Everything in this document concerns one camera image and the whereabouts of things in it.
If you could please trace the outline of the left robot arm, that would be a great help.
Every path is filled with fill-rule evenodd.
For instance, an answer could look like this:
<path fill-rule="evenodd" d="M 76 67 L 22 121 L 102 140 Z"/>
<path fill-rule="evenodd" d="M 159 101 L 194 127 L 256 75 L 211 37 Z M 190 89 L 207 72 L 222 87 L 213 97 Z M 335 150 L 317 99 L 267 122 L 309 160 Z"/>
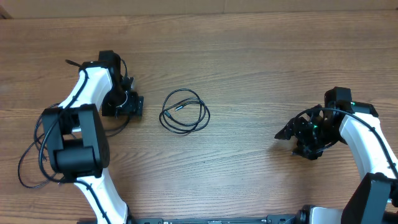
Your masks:
<path fill-rule="evenodd" d="M 95 223 L 134 223 L 129 206 L 119 196 L 108 166 L 110 149 L 102 116 L 142 116 L 144 98 L 132 89 L 124 60 L 112 50 L 78 66 L 79 79 L 70 95 L 42 113 L 44 140 L 59 181 L 77 186 L 93 209 Z"/>

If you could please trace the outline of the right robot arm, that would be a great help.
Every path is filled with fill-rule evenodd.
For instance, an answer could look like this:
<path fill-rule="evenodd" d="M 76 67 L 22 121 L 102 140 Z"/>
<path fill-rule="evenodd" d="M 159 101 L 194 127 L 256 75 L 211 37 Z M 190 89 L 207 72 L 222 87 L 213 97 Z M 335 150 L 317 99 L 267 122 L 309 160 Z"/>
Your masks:
<path fill-rule="evenodd" d="M 334 87 L 324 105 L 302 111 L 274 137 L 296 138 L 292 153 L 316 160 L 338 142 L 346 144 L 358 168 L 361 183 L 342 210 L 305 205 L 279 223 L 397 223 L 397 158 L 384 137 L 372 104 L 353 101 L 349 88 Z"/>

